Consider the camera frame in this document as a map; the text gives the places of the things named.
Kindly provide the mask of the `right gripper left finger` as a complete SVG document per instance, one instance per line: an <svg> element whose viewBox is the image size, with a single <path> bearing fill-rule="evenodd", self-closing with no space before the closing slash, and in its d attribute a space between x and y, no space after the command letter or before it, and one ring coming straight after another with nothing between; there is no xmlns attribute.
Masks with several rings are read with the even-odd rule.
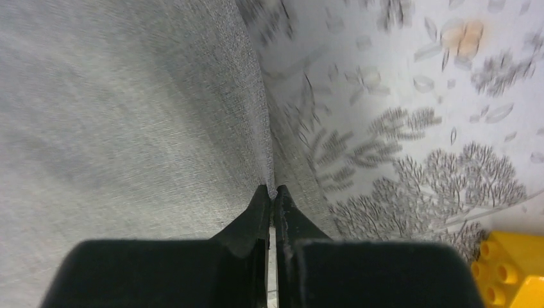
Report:
<svg viewBox="0 0 544 308"><path fill-rule="evenodd" d="M43 307L265 307L269 207L259 186L210 239L94 239L63 260Z"/></svg>

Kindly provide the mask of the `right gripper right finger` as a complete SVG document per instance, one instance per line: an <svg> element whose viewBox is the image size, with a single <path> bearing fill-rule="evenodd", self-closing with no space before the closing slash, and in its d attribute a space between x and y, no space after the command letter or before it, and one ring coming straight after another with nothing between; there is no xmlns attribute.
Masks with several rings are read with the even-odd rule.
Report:
<svg viewBox="0 0 544 308"><path fill-rule="evenodd" d="M296 206L274 202L279 307L482 307L467 264L451 247L334 241Z"/></svg>

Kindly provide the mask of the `grey cloth napkin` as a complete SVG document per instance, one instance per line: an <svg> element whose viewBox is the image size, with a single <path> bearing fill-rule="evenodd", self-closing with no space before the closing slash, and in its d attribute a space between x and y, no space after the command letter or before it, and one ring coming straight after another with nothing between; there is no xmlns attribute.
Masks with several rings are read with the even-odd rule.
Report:
<svg viewBox="0 0 544 308"><path fill-rule="evenodd" d="M290 1L1 2L1 306L95 238L208 237L288 186L336 237L256 49Z"/></svg>

